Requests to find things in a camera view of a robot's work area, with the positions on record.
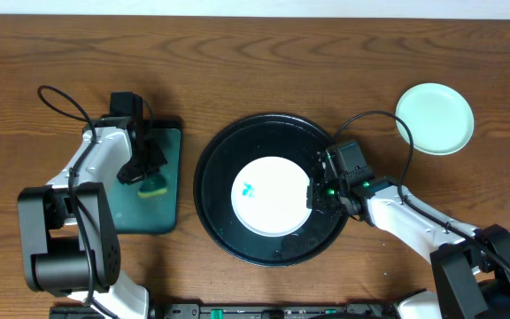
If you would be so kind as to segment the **white plate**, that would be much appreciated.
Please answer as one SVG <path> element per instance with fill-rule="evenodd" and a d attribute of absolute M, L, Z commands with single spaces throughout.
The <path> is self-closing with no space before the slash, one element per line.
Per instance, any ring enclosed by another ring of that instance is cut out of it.
<path fill-rule="evenodd" d="M 289 235 L 308 220 L 310 179 L 301 166 L 282 157 L 263 157 L 244 166 L 232 183 L 230 199 L 236 218 L 263 237 Z"/>

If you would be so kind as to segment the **mint green plate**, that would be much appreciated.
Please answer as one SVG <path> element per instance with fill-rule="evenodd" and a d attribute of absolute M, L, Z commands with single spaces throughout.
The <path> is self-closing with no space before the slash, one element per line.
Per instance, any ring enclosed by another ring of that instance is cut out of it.
<path fill-rule="evenodd" d="M 455 89 L 439 83 L 408 89 L 399 99 L 395 115 L 411 131 L 414 148 L 430 155 L 458 152 L 475 130 L 468 101 Z"/>

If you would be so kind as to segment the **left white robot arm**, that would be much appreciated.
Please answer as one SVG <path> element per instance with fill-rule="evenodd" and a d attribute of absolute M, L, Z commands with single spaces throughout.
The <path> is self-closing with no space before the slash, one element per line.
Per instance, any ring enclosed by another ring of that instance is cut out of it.
<path fill-rule="evenodd" d="M 52 318 L 163 316 L 149 291 L 121 268 L 120 242 L 107 191 L 114 182 L 139 184 L 140 198 L 166 193 L 159 171 L 167 163 L 144 119 L 150 105 L 131 91 L 113 92 L 110 111 L 91 119 L 85 110 L 80 148 L 44 186 L 18 195 L 24 277 L 34 292 L 79 301 L 52 307 Z"/>

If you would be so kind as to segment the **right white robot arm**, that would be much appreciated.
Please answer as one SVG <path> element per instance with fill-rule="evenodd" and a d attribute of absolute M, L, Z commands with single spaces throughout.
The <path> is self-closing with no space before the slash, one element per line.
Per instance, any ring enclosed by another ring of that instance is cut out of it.
<path fill-rule="evenodd" d="M 402 180 L 375 177 L 357 143 L 319 152 L 307 205 L 384 230 L 431 266 L 436 289 L 396 302 L 395 317 L 510 318 L 510 233 L 455 220 Z"/>

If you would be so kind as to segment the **green yellow sponge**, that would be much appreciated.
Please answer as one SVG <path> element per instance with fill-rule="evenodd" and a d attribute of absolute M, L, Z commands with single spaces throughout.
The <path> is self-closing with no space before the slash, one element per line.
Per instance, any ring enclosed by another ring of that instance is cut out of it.
<path fill-rule="evenodd" d="M 154 198 L 166 194 L 168 185 L 166 179 L 161 174 L 148 175 L 137 192 L 140 198 Z"/>

